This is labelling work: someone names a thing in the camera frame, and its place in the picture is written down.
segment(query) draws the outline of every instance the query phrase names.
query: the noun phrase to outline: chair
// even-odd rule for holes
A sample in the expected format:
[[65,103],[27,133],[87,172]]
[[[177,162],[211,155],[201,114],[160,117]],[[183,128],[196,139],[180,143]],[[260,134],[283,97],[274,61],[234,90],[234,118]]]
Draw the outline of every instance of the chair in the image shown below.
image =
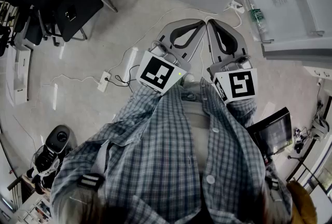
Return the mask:
[[[53,44],[58,46],[57,37],[62,37],[65,42],[70,39],[86,40],[82,29],[83,25],[96,14],[104,4],[114,12],[117,9],[104,0],[23,0],[25,5],[32,5],[30,15],[26,21],[23,38],[38,45],[41,37],[52,37]],[[56,25],[60,34],[56,34]],[[74,35],[81,31],[82,38]]]

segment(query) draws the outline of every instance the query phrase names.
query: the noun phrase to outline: power strip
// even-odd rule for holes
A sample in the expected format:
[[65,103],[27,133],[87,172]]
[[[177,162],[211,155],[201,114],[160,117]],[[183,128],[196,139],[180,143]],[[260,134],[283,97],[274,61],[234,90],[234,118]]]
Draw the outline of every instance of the power strip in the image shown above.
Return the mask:
[[106,71],[103,72],[102,78],[100,79],[100,82],[98,84],[98,89],[101,92],[105,92],[107,85],[108,85],[108,81],[105,80],[105,78],[107,78],[108,80],[110,80],[110,74]]
[[233,8],[235,11],[243,14],[244,13],[244,7],[243,5],[239,4],[238,2],[235,2],[234,0],[232,3],[228,5],[228,7]]

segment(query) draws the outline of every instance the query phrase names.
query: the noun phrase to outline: plaid shirt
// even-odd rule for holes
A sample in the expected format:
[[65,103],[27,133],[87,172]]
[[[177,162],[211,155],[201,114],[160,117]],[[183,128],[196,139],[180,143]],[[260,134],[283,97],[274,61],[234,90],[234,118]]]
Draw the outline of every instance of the plaid shirt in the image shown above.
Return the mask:
[[[205,203],[215,223],[248,221],[266,173],[260,151],[245,129],[252,124],[255,102],[226,107],[204,79],[200,89],[203,110],[210,115],[202,177]],[[129,223],[180,224],[192,219],[201,210],[201,184],[182,106],[182,100],[196,100],[189,94],[178,84],[164,96],[143,86],[135,91],[114,123],[65,158],[52,186],[52,206],[81,175],[90,173],[100,146],[109,139],[113,144],[103,195],[107,205],[127,208]]]

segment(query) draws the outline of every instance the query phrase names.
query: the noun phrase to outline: cable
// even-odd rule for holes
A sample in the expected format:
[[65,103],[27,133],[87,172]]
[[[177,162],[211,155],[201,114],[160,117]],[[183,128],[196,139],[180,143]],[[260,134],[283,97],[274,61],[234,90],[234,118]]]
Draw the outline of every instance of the cable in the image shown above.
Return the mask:
[[320,88],[318,89],[318,93],[317,93],[317,103],[318,103],[318,101],[319,101],[319,99],[318,99],[318,95],[319,95],[319,93],[320,93],[320,90],[321,90],[321,84],[319,83],[319,85],[320,85]]
[[127,52],[129,49],[131,49],[132,47],[134,47],[134,46],[135,46],[140,40],[142,40],[142,39],[146,36],[146,34],[148,34],[148,32],[149,32],[150,30],[152,30],[152,29],[153,29],[153,28],[159,23],[159,21],[160,21],[164,16],[166,16],[169,12],[172,12],[173,10],[177,10],[177,9],[183,9],[183,10],[196,10],[196,11],[201,12],[201,13],[206,13],[206,14],[210,14],[210,15],[217,15],[216,13],[209,13],[209,12],[205,12],[205,11],[202,11],[202,10],[199,10],[199,9],[195,9],[195,8],[173,8],[173,9],[167,11],[165,14],[163,14],[163,15],[161,16],[161,18],[160,18],[160,19],[159,19],[159,20],[158,20],[158,21],[157,21],[157,22],[156,22],[151,28],[148,29],[148,31],[143,35],[142,38],[140,38],[139,40],[137,40],[132,46],[130,46],[127,50],[124,51],[124,53],[123,53],[123,55],[122,55],[122,58],[121,58],[121,61],[120,61],[117,65],[111,67],[107,72],[110,74],[110,71],[111,71],[112,69],[118,67],[118,66],[122,63],[122,61],[123,61],[123,59],[124,59],[124,57],[125,57],[125,54],[126,54],[126,52]]
[[133,93],[133,90],[131,89],[129,83],[130,83],[131,81],[136,80],[136,79],[131,79],[130,71],[131,71],[131,69],[133,69],[134,67],[137,67],[137,66],[139,66],[139,64],[138,64],[138,65],[134,65],[132,68],[129,69],[129,81],[128,81],[128,82],[123,81],[119,75],[116,75],[116,76],[115,76],[115,79],[116,79],[116,80],[118,80],[119,82],[121,82],[121,83],[123,83],[123,84],[127,84],[126,86],[115,84],[114,82],[110,81],[110,80],[107,79],[107,78],[105,78],[105,80],[106,80],[107,82],[110,82],[110,83],[112,83],[112,84],[114,84],[114,85],[116,85],[116,86],[118,86],[118,87],[121,87],[121,88],[129,87],[129,89],[131,90],[131,93]]
[[20,127],[25,131],[25,133],[27,133],[27,135],[32,139],[33,146],[34,146],[35,151],[36,151],[36,145],[35,145],[35,141],[34,141],[33,137],[30,136],[30,134],[26,131],[26,129],[24,129],[24,127],[21,125],[21,123],[19,122],[19,120],[16,119],[16,117],[14,116],[14,114],[12,116],[14,117],[14,119],[16,120],[16,122],[20,125]]
[[[240,15],[238,14],[238,12],[237,12],[235,9],[234,9],[234,11],[235,11],[235,14],[238,16],[238,18],[239,18],[239,20],[240,20],[239,25],[237,25],[237,26],[235,26],[235,27],[232,27],[233,29],[236,29],[236,28],[238,28],[239,26],[242,25],[242,19],[241,19]],[[207,16],[207,17],[204,19],[204,22],[205,22],[205,23],[206,23],[207,18],[214,19],[213,17],[209,17],[209,16]]]
[[307,134],[307,136],[309,136],[310,133],[311,133],[311,129],[308,130],[307,127],[304,127],[304,128],[301,130],[301,133],[302,133],[302,131],[303,131],[304,129],[306,130],[306,134]]
[[234,9],[234,11],[235,11],[235,14],[237,14],[237,16],[239,17],[239,19],[240,19],[240,24],[239,25],[237,25],[237,26],[235,26],[235,27],[233,27],[233,29],[236,29],[237,27],[239,27],[239,26],[241,26],[242,25],[242,19],[241,19],[241,17],[240,17],[240,15],[238,14],[238,12]]
[[30,120],[31,120],[31,111],[32,111],[32,109],[37,108],[37,103],[38,103],[38,98],[39,98],[40,90],[41,90],[43,87],[49,87],[49,86],[51,86],[51,84],[53,83],[54,80],[56,80],[57,78],[62,77],[62,76],[65,77],[65,78],[67,78],[67,79],[69,79],[69,80],[75,80],[75,81],[80,81],[80,82],[83,82],[83,81],[85,81],[85,80],[88,79],[88,78],[92,78],[94,82],[96,82],[97,84],[99,84],[99,81],[97,81],[94,77],[86,77],[86,78],[83,79],[83,80],[76,79],[76,78],[70,78],[70,77],[67,77],[67,76],[65,76],[65,75],[63,75],[63,74],[61,74],[60,76],[55,77],[54,79],[52,79],[52,81],[50,82],[50,84],[42,85],[42,86],[38,89],[38,94],[37,94],[36,104],[35,104],[34,107],[31,107],[31,109],[30,109],[30,117],[29,117]]
[[202,61],[202,72],[201,72],[201,75],[202,75],[202,78],[204,78],[208,83],[211,84],[211,82],[210,82],[209,80],[207,80],[207,79],[203,76],[204,62],[203,62],[203,58],[202,58],[202,52],[203,52],[203,48],[204,48],[204,39],[202,39],[202,41],[203,41],[203,46],[202,46],[201,54],[200,54],[201,61]]

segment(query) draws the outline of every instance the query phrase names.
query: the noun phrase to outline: bottle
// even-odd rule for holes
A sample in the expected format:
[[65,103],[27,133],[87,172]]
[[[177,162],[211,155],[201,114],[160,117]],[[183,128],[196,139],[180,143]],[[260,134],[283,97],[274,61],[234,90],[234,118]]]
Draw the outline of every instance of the bottle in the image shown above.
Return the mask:
[[268,32],[268,26],[263,13],[259,8],[256,8],[253,2],[253,0],[244,0],[243,5],[251,19],[254,40],[260,41],[259,38],[264,38],[264,35]]

